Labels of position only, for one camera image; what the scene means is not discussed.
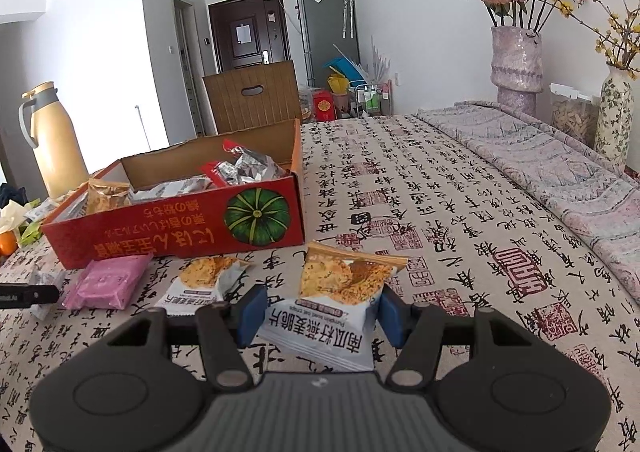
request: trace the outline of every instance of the beige thermos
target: beige thermos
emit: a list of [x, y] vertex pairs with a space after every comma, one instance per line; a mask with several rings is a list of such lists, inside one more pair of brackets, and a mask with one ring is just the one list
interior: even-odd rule
[[[31, 145], [49, 197], [56, 198], [89, 179], [71, 118], [58, 100], [53, 82], [44, 82], [28, 93], [19, 109], [20, 128]], [[24, 109], [31, 109], [31, 134], [24, 123]]]

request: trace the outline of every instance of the blue gripper pad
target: blue gripper pad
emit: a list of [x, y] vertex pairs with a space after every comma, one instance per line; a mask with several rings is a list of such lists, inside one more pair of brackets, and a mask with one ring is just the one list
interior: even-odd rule
[[268, 305], [266, 286], [253, 286], [236, 304], [239, 312], [236, 346], [239, 349], [244, 349], [254, 339], [264, 322], [264, 312]]
[[402, 349], [411, 330], [411, 306], [386, 285], [380, 297], [378, 323], [389, 343], [396, 349]]

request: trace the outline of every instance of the quilted blanket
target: quilted blanket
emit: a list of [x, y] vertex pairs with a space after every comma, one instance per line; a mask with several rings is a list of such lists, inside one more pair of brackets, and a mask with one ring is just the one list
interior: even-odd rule
[[495, 102], [417, 116], [465, 145], [540, 201], [640, 302], [640, 188], [567, 134]]

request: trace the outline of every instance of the pumpkin illustration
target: pumpkin illustration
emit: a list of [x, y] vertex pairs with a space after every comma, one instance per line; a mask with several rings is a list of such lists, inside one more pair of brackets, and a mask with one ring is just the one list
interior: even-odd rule
[[252, 246], [278, 242], [291, 222], [287, 200], [264, 188], [249, 188], [232, 197], [224, 219], [235, 239]]

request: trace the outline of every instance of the cardboard box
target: cardboard box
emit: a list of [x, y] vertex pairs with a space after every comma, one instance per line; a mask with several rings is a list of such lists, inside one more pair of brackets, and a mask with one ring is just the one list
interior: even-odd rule
[[224, 71], [203, 80], [220, 133], [302, 118], [291, 60]]
[[303, 244], [302, 144], [300, 121], [206, 136], [114, 162], [96, 177], [129, 182], [135, 190], [201, 175], [209, 161], [233, 161], [225, 139], [271, 156], [290, 169], [267, 182], [206, 190], [69, 218], [87, 185], [62, 203], [42, 231], [66, 269], [84, 268], [92, 259], [121, 255], [202, 257]]

